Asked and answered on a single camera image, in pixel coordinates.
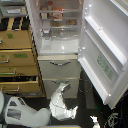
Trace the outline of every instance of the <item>refrigerator shelf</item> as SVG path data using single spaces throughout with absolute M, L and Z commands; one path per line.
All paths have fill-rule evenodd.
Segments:
M 62 11 L 54 11 L 54 10 L 40 10 L 38 13 L 75 13 L 75 12 L 81 12 L 79 9 L 63 9 Z
M 71 20 L 71 19 L 74 19 L 74 20 L 77 20 L 78 18 L 77 17 L 63 17 L 62 18 L 62 21 L 63 20 Z M 47 19 L 42 19 L 42 20 L 50 20 L 50 21 L 54 21 L 54 17 L 48 17 Z
M 127 62 L 126 56 L 119 50 L 119 48 L 109 39 L 106 33 L 97 25 L 91 16 L 85 17 L 85 20 L 90 24 L 98 36 L 103 40 L 104 44 L 111 50 L 119 62 L 124 66 Z
M 60 27 L 42 27 L 42 29 L 79 29 L 79 25 L 74 25 L 74 26 L 60 26 Z

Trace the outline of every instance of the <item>cabinet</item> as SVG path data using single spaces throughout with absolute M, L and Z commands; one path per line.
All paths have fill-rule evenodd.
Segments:
M 46 95 L 53 88 L 48 79 L 66 76 L 68 79 L 73 72 L 65 74 L 70 67 L 65 65 L 65 69 L 59 67 L 62 71 L 59 74 L 52 64 L 62 66 L 63 60 L 68 63 L 73 57 L 85 70 L 103 103 L 115 107 L 128 88 L 127 10 L 124 12 L 122 5 L 117 6 L 118 0 L 51 1 L 53 9 L 49 9 L 48 0 L 26 0 Z M 79 75 L 80 70 L 72 77 L 78 79 Z
M 20 96 L 45 96 L 30 29 L 0 31 L 0 89 Z

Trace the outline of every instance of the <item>wooden cabinet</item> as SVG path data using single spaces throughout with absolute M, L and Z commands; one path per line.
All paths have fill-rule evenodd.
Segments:
M 11 31 L 12 21 L 10 18 L 9 30 L 0 32 L 0 90 L 20 96 L 45 96 L 31 32 Z

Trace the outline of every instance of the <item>door shelf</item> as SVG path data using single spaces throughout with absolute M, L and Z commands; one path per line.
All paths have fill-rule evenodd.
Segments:
M 63 9 L 61 11 L 54 11 L 54 10 L 40 10 L 38 13 L 75 13 L 75 12 L 81 12 L 79 9 Z
M 100 50 L 100 52 L 103 54 L 103 56 L 108 60 L 108 62 L 113 67 L 113 69 L 116 71 L 116 73 L 119 75 L 122 70 L 120 70 L 119 67 L 116 66 L 113 59 L 111 57 L 109 57 L 109 55 L 104 51 L 104 48 L 102 48 L 102 46 L 100 46 L 100 44 L 97 43 L 97 41 L 95 40 L 93 35 L 90 32 L 88 32 L 87 30 L 85 30 L 85 32 L 90 37 L 90 39 L 93 41 L 93 43 L 96 45 L 96 47 Z
M 109 39 L 106 33 L 103 30 L 100 30 L 100 27 L 92 19 L 92 17 L 85 17 L 85 20 L 90 24 L 98 36 L 103 40 L 104 44 L 110 49 L 110 51 L 115 55 L 119 62 L 124 66 L 127 62 L 127 58 L 124 54 L 116 47 L 116 45 Z

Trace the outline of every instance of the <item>white object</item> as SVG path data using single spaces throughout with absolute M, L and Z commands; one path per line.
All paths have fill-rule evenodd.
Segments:
M 95 116 L 90 116 L 90 117 L 92 118 L 93 123 L 94 123 L 93 128 L 100 128 L 100 125 L 98 123 L 97 117 L 95 117 Z
M 54 94 L 51 97 L 50 102 L 50 110 L 52 112 L 52 116 L 57 118 L 58 120 L 65 120 L 65 119 L 75 119 L 76 112 L 78 106 L 73 109 L 68 110 L 64 99 L 62 97 L 63 92 L 69 87 L 69 84 L 60 83 L 60 86 L 56 89 Z
M 77 0 L 74 4 L 67 2 L 66 5 L 66 2 L 61 0 L 65 9 L 67 7 L 70 10 L 72 5 L 77 5 L 77 2 Z M 32 13 L 33 10 L 38 12 L 39 8 L 35 6 L 34 0 L 26 0 L 26 5 L 38 55 L 78 54 L 78 61 L 103 103 L 113 109 L 128 89 L 128 17 L 126 13 L 120 11 L 110 0 L 84 0 L 84 3 L 74 7 L 81 10 L 83 5 L 82 17 L 79 15 L 79 19 L 82 20 L 76 17 L 79 21 L 78 25 L 82 23 L 80 40 L 61 41 L 56 38 L 57 41 L 51 40 L 51 43 L 46 46 L 47 41 L 40 39 L 37 34 L 39 31 L 37 28 L 40 28 L 42 21 L 35 20 L 39 19 L 39 16 Z

